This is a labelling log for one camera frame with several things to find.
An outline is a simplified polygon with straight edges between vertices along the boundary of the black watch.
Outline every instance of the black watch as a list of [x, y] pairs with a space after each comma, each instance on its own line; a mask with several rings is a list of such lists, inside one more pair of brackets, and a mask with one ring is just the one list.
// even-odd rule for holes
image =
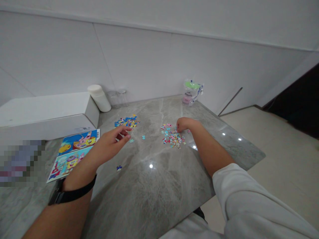
[[96, 180], [96, 175], [95, 175], [94, 179], [92, 180], [92, 182], [90, 182], [88, 185], [86, 185], [80, 189], [73, 190], [73, 191], [67, 191], [67, 192], [62, 191], [64, 180], [65, 180], [65, 178], [59, 179], [56, 182], [55, 187], [53, 188], [51, 195], [50, 195], [50, 200], [48, 203], [49, 206], [53, 205], [53, 204], [71, 202], [71, 201], [77, 200], [80, 197], [84, 196], [93, 188], [93, 186], [95, 184], [95, 180]]

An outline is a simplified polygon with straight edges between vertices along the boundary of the white sleeve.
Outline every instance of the white sleeve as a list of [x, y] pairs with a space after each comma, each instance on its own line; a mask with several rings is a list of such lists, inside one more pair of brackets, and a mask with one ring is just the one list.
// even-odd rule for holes
[[305, 219], [271, 195], [237, 164], [213, 175], [228, 238], [319, 238]]

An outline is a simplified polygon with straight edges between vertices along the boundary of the hand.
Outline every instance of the hand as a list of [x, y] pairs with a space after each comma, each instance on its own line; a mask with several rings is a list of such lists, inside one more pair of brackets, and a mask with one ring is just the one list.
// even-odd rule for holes
[[131, 130], [131, 128], [122, 125], [104, 133], [88, 152], [86, 157], [93, 160], [97, 164], [96, 166], [99, 167], [117, 155], [123, 146], [130, 140], [131, 136], [127, 131]]
[[181, 133], [185, 129], [190, 129], [193, 125], [200, 123], [199, 121], [187, 117], [182, 117], [177, 120], [177, 132]]

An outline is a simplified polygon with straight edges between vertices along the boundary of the pixelated blur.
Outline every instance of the pixelated blur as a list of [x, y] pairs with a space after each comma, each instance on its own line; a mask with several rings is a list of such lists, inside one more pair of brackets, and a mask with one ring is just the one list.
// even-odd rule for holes
[[0, 187], [34, 187], [44, 182], [41, 161], [45, 140], [22, 140], [0, 146]]

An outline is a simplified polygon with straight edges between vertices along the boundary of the spongebob squarepants picture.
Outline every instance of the spongebob squarepants picture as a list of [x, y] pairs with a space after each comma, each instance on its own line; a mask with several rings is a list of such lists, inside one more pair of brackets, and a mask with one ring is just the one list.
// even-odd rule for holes
[[100, 130], [65, 137], [58, 150], [47, 183], [67, 176], [100, 138]]
[[99, 129], [65, 137], [59, 148], [58, 156], [93, 146], [99, 137]]
[[91, 148], [92, 147], [86, 147], [84, 149], [58, 156], [53, 164], [47, 183], [67, 176]]

